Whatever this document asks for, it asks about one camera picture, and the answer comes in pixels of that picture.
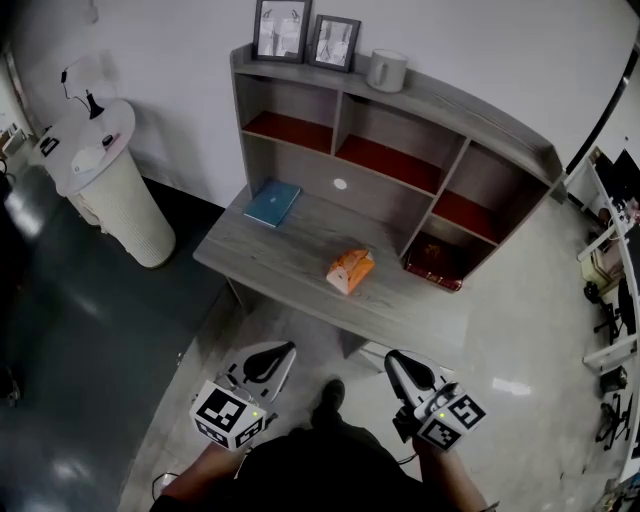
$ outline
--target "red shelf lining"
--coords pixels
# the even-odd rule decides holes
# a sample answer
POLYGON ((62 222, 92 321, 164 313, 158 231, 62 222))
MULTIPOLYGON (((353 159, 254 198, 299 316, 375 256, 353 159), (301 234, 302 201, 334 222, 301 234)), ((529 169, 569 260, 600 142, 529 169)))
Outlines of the red shelf lining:
POLYGON ((322 153, 331 153, 333 130, 328 126, 295 117, 262 112, 247 124, 243 131, 290 142, 322 153))
POLYGON ((430 163, 355 135, 347 136, 336 157, 435 196, 440 184, 441 170, 430 163))
POLYGON ((495 227, 495 214, 466 197, 445 190, 433 208, 433 213, 495 244, 500 243, 501 238, 495 227))

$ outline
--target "black shirt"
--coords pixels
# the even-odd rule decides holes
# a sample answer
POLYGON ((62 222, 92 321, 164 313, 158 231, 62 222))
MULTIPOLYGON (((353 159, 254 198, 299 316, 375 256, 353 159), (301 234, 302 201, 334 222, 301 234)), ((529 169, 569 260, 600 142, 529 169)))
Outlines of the black shirt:
POLYGON ((191 510, 364 510, 390 506, 425 511, 455 509, 437 491, 408 477, 380 445, 349 436, 301 431, 255 448, 237 478, 217 487, 203 506, 193 508, 161 496, 152 512, 191 510))

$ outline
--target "orange box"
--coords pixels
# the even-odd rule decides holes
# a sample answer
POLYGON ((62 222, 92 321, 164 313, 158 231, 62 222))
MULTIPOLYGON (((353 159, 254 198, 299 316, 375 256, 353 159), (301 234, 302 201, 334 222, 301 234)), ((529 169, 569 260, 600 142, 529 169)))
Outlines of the orange box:
POLYGON ((349 295, 375 265, 370 251, 347 251, 338 261, 333 262, 327 274, 327 281, 345 295, 349 295))

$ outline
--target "blue book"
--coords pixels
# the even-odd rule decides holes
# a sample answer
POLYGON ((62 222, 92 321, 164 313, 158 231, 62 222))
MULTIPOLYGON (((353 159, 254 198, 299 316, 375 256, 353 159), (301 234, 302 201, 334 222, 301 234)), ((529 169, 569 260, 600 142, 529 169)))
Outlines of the blue book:
POLYGON ((244 214, 275 228, 280 224, 298 194, 300 194, 300 187, 280 181, 270 181, 260 189, 244 214))

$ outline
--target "office chair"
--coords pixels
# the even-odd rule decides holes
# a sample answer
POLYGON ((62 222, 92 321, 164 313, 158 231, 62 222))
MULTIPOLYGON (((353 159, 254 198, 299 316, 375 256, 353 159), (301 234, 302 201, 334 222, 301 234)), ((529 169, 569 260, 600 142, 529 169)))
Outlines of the office chair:
POLYGON ((605 445, 604 450, 611 450, 613 442, 618 439, 622 434, 626 432, 625 440, 629 440, 631 429, 629 428, 629 417, 631 416, 631 403, 633 402, 633 395, 629 398, 629 404, 627 410, 620 413, 620 395, 614 393, 613 404, 615 409, 607 403, 600 404, 600 410, 602 411, 602 425, 598 434, 596 435, 596 443, 604 441, 607 437, 611 436, 608 443, 605 445), (618 432, 618 428, 622 425, 622 430, 618 432))
POLYGON ((594 333, 600 332, 604 327, 609 327, 609 345, 613 345, 613 342, 618 336, 620 336, 620 327, 618 327, 618 319, 622 320, 622 323, 627 326, 627 334, 635 334, 636 332, 636 317, 633 312, 633 300, 629 294, 629 288, 627 287, 627 280, 623 277, 618 283, 618 305, 619 307, 614 311, 613 304, 607 304, 600 298, 598 287, 595 283, 589 282, 584 287, 584 295, 593 304, 599 304, 600 309, 604 313, 606 320, 604 323, 593 328, 594 333))

